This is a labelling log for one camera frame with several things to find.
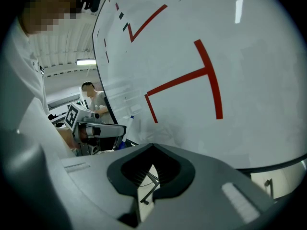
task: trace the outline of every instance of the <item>fluorescent light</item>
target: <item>fluorescent light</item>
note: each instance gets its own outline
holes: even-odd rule
[[[84,65],[96,65],[96,61],[94,59],[78,59],[77,66],[84,66]]]
[[[243,0],[236,1],[236,19],[235,23],[240,23],[241,16],[242,16],[242,7],[243,7]]]

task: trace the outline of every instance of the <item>red line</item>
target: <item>red line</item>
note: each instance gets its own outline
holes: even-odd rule
[[[154,110],[153,110],[152,104],[150,103],[150,100],[149,100],[149,98],[148,98],[148,95],[147,95],[147,94],[145,95],[145,99],[146,99],[146,101],[147,101],[147,104],[148,104],[149,110],[150,110],[150,112],[152,113],[152,116],[153,116],[154,122],[157,124],[157,123],[158,123],[158,120],[157,120],[157,118],[156,118],[156,116],[155,116],[155,114],[154,114]]]
[[[220,89],[219,85],[217,82],[217,78],[212,66],[212,63],[210,61],[209,55],[202,44],[201,40],[197,40],[194,42],[201,59],[205,65],[205,69],[207,69],[208,72],[208,78],[210,81],[211,89],[212,89],[212,94],[213,94],[213,100],[214,100],[214,106],[215,106],[215,114],[216,114],[216,119],[222,119],[223,118],[223,109],[222,109],[222,100],[221,100],[221,94],[220,94]]]
[[[140,32],[148,25],[148,23],[150,21],[152,21],[160,12],[162,12],[162,10],[166,9],[167,8],[167,5],[162,5],[161,8],[159,8],[156,12],[154,12],[152,14],[152,16],[150,16],[148,18],[147,21],[145,21],[145,23],[139,28],[139,30],[135,33],[135,35],[132,34],[132,30],[131,30],[131,26],[130,24],[128,24],[128,31],[129,31],[129,35],[130,35],[130,41],[133,42],[136,37],[140,34]]]
[[[163,91],[163,90],[166,90],[168,88],[174,87],[174,86],[176,86],[178,84],[181,84],[183,82],[187,82],[189,80],[192,80],[192,79],[204,76],[206,74],[208,74],[208,71],[207,71],[206,68],[198,69],[196,71],[193,71],[193,72],[190,72],[190,73],[188,73],[186,75],[183,75],[183,76],[181,76],[181,77],[179,77],[177,79],[171,80],[170,82],[162,84],[159,87],[156,87],[153,90],[148,91],[147,94],[148,94],[148,96],[156,94],[156,93],[158,93],[160,91]]]
[[[106,58],[107,58],[107,62],[109,63],[109,57],[107,56],[107,52],[106,52]]]

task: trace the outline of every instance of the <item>machine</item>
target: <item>machine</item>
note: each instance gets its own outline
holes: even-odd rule
[[[109,141],[106,144],[104,138],[119,138],[126,132],[125,126],[103,124],[99,114],[74,103],[70,105],[64,123],[80,146],[77,154],[83,156],[112,150],[116,147],[118,139],[114,139],[113,144]]]

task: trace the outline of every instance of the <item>person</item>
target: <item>person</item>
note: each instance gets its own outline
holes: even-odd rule
[[[95,86],[91,82],[83,83],[81,89],[87,93],[87,97],[91,98],[89,109],[98,113],[104,123],[113,124],[111,115],[106,107],[105,93],[103,91],[96,91]]]
[[[76,148],[77,143],[68,128],[56,130],[47,118],[49,110],[44,81],[38,60],[31,50],[29,36],[50,29],[65,14],[80,12],[82,4],[82,0],[29,0],[12,23],[2,45],[1,77],[13,72],[33,95],[19,123],[18,133],[41,144],[48,159],[55,159],[54,153],[59,158],[73,157],[69,148]]]

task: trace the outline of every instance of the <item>white stripe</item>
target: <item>white stripe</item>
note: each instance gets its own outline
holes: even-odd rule
[[[241,21],[242,7],[243,7],[243,0],[237,0],[236,1],[236,18],[235,18],[236,24],[240,23]]]
[[[260,213],[252,204],[242,195],[232,183],[226,183],[222,186],[222,191],[229,199],[236,212],[247,224],[260,216]]]
[[[304,161],[304,160],[302,161],[302,164],[303,164],[303,166],[304,166],[304,169],[307,170],[306,164],[305,164],[305,161]]]

